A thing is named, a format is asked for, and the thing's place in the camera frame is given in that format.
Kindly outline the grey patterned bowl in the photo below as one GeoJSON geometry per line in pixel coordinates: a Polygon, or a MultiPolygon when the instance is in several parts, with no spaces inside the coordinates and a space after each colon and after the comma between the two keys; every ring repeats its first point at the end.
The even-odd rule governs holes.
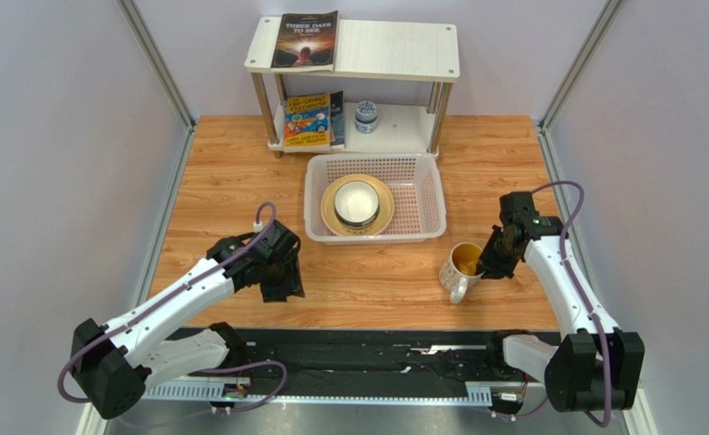
{"type": "Polygon", "coordinates": [[[334,215],[333,222],[330,224],[333,232],[342,237],[349,236],[374,236],[380,231],[378,219],[373,217],[362,223],[353,223],[342,221],[338,215],[334,215]]]}

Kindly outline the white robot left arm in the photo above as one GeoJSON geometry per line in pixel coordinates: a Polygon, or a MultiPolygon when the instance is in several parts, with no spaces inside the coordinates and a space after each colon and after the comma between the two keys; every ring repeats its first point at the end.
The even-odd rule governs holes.
{"type": "Polygon", "coordinates": [[[129,312],[98,324],[75,327],[71,375],[105,420],[133,407],[143,394],[195,372],[248,366],[246,342],[225,322],[173,340],[171,335],[211,305],[258,286],[264,302],[304,294],[298,254],[300,238],[279,221],[257,233],[220,239],[173,285],[129,312]]]}

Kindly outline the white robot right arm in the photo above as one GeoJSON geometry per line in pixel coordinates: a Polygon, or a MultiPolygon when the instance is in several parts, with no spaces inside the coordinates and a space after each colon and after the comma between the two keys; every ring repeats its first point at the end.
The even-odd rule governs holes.
{"type": "Polygon", "coordinates": [[[623,411],[636,401],[645,344],[624,331],[582,276],[567,224],[543,216],[532,193],[500,197],[500,224],[493,227],[477,261],[484,279],[512,278],[525,264],[538,278],[558,321],[560,342],[551,345],[522,330],[496,333],[499,364],[544,385],[559,412],[623,411]]]}

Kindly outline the white plastic basket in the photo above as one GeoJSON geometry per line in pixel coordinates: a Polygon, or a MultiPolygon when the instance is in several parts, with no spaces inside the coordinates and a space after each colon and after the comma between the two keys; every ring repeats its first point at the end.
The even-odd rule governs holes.
{"type": "Polygon", "coordinates": [[[345,153],[313,157],[307,165],[304,220],[306,235],[327,245],[421,243],[446,230],[446,207],[440,172],[426,153],[345,153]],[[366,175],[378,179],[393,196],[393,217],[384,229],[338,235],[322,211],[327,188],[339,179],[366,175]]]}

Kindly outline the yellow plate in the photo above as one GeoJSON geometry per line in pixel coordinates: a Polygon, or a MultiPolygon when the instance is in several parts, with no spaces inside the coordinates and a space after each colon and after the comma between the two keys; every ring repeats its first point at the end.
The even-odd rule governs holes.
{"type": "Polygon", "coordinates": [[[323,222],[325,223],[325,226],[331,231],[330,224],[333,222],[334,219],[334,195],[336,191],[347,181],[365,181],[370,183],[377,191],[379,199],[380,199],[380,212],[377,216],[378,219],[378,225],[379,225],[379,233],[374,236],[350,236],[350,237],[375,237],[381,235],[387,227],[392,223],[393,217],[395,215],[395,203],[394,203],[394,198],[393,194],[390,189],[386,187],[386,185],[379,179],[368,176],[365,174],[354,174],[354,175],[347,175],[343,176],[342,178],[337,179],[334,181],[326,190],[325,193],[323,194],[323,197],[321,199],[320,203],[320,214],[323,219],[323,222]]]}

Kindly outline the white bowl dark outside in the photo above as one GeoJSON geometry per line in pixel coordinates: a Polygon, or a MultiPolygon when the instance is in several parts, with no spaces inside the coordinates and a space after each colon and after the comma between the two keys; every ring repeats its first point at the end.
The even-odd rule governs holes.
{"type": "Polygon", "coordinates": [[[334,212],[342,221],[362,223],[377,218],[380,199],[376,189],[365,181],[347,181],[334,195],[334,212]]]}

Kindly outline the patterned mug yellow inside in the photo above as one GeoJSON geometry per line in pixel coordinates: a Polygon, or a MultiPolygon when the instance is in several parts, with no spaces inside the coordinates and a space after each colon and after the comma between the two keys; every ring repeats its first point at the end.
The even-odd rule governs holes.
{"type": "Polygon", "coordinates": [[[443,261],[438,278],[443,289],[449,293],[452,304],[458,305],[468,291],[481,279],[477,265],[482,247],[470,242],[455,245],[443,261]]]}

